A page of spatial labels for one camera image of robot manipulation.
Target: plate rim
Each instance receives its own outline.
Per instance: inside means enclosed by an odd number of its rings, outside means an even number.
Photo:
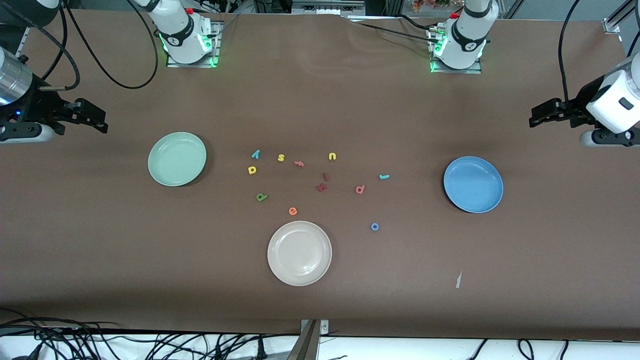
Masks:
[[[276,274],[275,271],[273,271],[273,266],[271,264],[272,259],[271,259],[271,246],[272,244],[274,244],[274,242],[276,241],[275,239],[275,235],[285,226],[288,226],[289,224],[311,224],[312,226],[316,227],[318,230],[320,230],[322,232],[322,234],[324,235],[324,237],[326,238],[326,243],[328,245],[328,261],[327,264],[324,268],[324,270],[317,276],[317,279],[314,279],[311,282],[305,283],[305,284],[292,284],[288,281],[286,281],[285,279],[281,278],[280,276],[278,276],[278,274]],[[269,244],[267,245],[267,262],[269,264],[269,269],[271,270],[271,273],[280,281],[282,281],[283,283],[290,285],[290,286],[308,286],[311,284],[314,284],[315,282],[319,281],[320,279],[322,279],[324,277],[324,275],[326,274],[327,271],[329,271],[329,267],[331,266],[331,261],[333,259],[333,247],[331,245],[331,239],[329,239],[329,235],[327,235],[326,231],[324,231],[324,229],[322,227],[320,227],[319,225],[311,222],[311,221],[306,221],[306,220],[295,220],[295,221],[291,221],[288,222],[286,224],[283,224],[282,226],[280,226],[274,233],[273,235],[271,235],[271,239],[269,240]]]
[[[196,140],[196,142],[198,143],[199,146],[202,147],[202,150],[204,152],[204,161],[202,162],[202,166],[200,167],[200,169],[198,169],[198,172],[189,181],[186,181],[186,182],[183,182],[183,183],[179,183],[179,184],[168,184],[168,183],[164,183],[164,182],[158,180],[158,178],[156,178],[156,176],[154,175],[153,171],[151,171],[151,154],[153,154],[154,151],[157,151],[158,148],[160,148],[160,146],[158,144],[160,144],[163,140],[165,140],[169,136],[175,136],[175,135],[182,135],[185,138],[189,137],[192,140]],[[206,166],[206,164],[207,164],[207,147],[204,145],[204,142],[202,141],[202,139],[197,137],[197,135],[195,135],[193,133],[188,133],[186,131],[176,131],[174,133],[170,133],[170,134],[164,135],[162,138],[160,138],[160,140],[156,141],[156,143],[153,145],[153,147],[151,147],[151,150],[149,151],[149,155],[147,156],[147,170],[149,171],[149,174],[151,175],[153,180],[155,180],[157,183],[159,183],[161,185],[169,186],[169,187],[183,186],[183,185],[187,185],[188,183],[194,181],[196,179],[196,177],[198,177],[202,173],[202,170],[204,170],[204,167]]]
[[[486,210],[482,210],[482,211],[476,211],[476,210],[469,210],[468,208],[464,208],[463,206],[461,206],[458,202],[456,202],[454,199],[451,198],[451,194],[449,193],[449,189],[447,189],[447,175],[451,173],[451,167],[456,163],[460,163],[463,162],[465,160],[480,160],[480,162],[488,165],[489,167],[491,167],[495,173],[498,175],[498,183],[500,184],[500,196],[496,199],[495,204],[493,204],[490,208],[486,209]],[[490,163],[489,161],[487,161],[486,159],[480,158],[478,156],[461,156],[457,159],[454,159],[452,162],[449,163],[449,165],[447,165],[447,168],[444,171],[444,174],[442,176],[442,185],[444,187],[444,191],[447,194],[447,197],[449,198],[449,200],[451,200],[451,202],[457,206],[459,209],[466,211],[467,213],[472,213],[472,214],[483,214],[483,213],[487,213],[493,209],[495,209],[500,202],[502,201],[502,196],[504,195],[504,181],[502,180],[502,176],[500,175],[500,172],[498,171],[498,169],[493,166],[492,163]]]

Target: white plate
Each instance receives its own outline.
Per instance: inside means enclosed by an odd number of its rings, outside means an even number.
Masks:
[[[200,175],[207,148],[191,133],[173,133],[158,140],[149,153],[149,173],[165,186],[181,186]]]
[[[326,233],[308,221],[283,225],[271,237],[267,259],[278,279],[293,286],[313,284],[329,269],[331,242]]]

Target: brown table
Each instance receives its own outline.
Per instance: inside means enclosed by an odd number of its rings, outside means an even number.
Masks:
[[[117,79],[150,74],[135,14],[77,17]],[[638,339],[640,154],[583,148],[586,127],[528,127],[533,106],[562,94],[560,27],[498,21],[483,74],[460,76],[429,73],[419,41],[340,17],[241,15],[217,69],[161,67],[135,91],[110,83],[70,30],[82,83],[63,96],[105,109],[109,133],[69,125],[50,143],[0,147],[0,302],[143,329],[295,332],[300,318],[328,318],[355,335]],[[32,31],[23,53],[41,74],[56,48]],[[599,22],[571,23],[564,53],[571,94],[623,58]],[[72,82],[66,60],[50,80]],[[181,188],[147,171],[174,131],[209,155]],[[489,213],[464,213],[443,191],[465,155],[502,175]],[[317,223],[333,246],[329,271],[303,288],[266,260],[291,220]]]

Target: mint green plate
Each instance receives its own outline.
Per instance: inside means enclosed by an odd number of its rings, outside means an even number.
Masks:
[[[198,177],[206,162],[207,149],[202,140],[190,133],[173,133],[151,148],[147,165],[158,183],[181,186]]]

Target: silver cylinder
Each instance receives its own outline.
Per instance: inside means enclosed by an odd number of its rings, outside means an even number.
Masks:
[[[20,99],[29,90],[33,73],[13,54],[0,49],[0,106],[4,106]]]

